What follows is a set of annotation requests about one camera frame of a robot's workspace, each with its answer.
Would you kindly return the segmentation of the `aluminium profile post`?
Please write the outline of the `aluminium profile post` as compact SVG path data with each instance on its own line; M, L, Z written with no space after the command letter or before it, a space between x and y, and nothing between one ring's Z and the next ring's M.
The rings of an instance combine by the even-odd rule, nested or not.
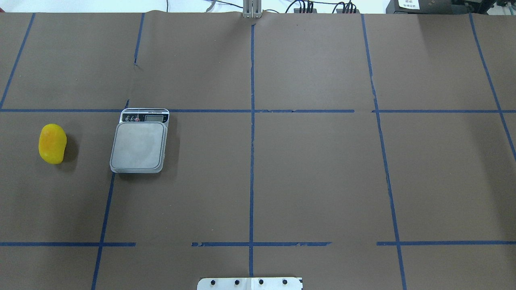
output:
M261 0L243 0L243 18L261 18L263 15Z

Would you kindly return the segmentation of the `black power strip left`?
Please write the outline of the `black power strip left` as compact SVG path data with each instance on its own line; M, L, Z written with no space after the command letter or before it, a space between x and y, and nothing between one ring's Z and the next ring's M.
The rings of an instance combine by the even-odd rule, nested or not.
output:
M308 0L297 0L295 2L299 3L299 8L292 8L293 13L297 14L313 14L317 13L314 2Z

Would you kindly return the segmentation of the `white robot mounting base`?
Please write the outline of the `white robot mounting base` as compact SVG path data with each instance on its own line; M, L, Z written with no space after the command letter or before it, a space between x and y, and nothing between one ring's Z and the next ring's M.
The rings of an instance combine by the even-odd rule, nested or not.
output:
M296 277L241 277L202 278L197 290L302 290L302 278Z

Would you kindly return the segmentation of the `black box with label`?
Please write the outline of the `black box with label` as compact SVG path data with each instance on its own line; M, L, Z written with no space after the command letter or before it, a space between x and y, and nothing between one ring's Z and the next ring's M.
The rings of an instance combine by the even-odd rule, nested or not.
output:
M451 0L391 0L386 14L453 14Z

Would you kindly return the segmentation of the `yellow mango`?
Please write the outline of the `yellow mango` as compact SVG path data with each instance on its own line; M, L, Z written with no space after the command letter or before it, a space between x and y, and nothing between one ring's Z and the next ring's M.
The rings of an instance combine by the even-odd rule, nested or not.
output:
M45 162L54 165L62 163L66 146L67 136L61 126L51 123L42 128L38 151Z

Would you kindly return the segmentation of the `silver digital kitchen scale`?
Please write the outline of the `silver digital kitchen scale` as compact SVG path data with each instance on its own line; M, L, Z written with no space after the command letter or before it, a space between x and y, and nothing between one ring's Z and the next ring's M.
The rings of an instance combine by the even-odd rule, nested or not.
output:
M164 164L170 112L164 108L125 108L117 124L109 167L113 173L160 173Z

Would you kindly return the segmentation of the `black power strip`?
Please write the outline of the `black power strip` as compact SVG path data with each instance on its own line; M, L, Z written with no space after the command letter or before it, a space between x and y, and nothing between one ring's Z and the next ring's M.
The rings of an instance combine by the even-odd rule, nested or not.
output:
M292 8L293 13L297 14L313 14L317 13L314 2L308 0L297 0L295 2L299 3L299 8Z
M332 13L337 14L357 14L360 13L359 9L356 7L356 5L349 1L349 2L338 2L334 8Z

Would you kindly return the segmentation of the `black power strip right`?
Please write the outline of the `black power strip right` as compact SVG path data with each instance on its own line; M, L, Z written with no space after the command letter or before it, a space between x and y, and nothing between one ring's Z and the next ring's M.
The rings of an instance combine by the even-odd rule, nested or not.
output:
M338 2L334 8L332 13L337 14L357 14L360 13L359 9L356 7L356 5L349 1L349 2Z

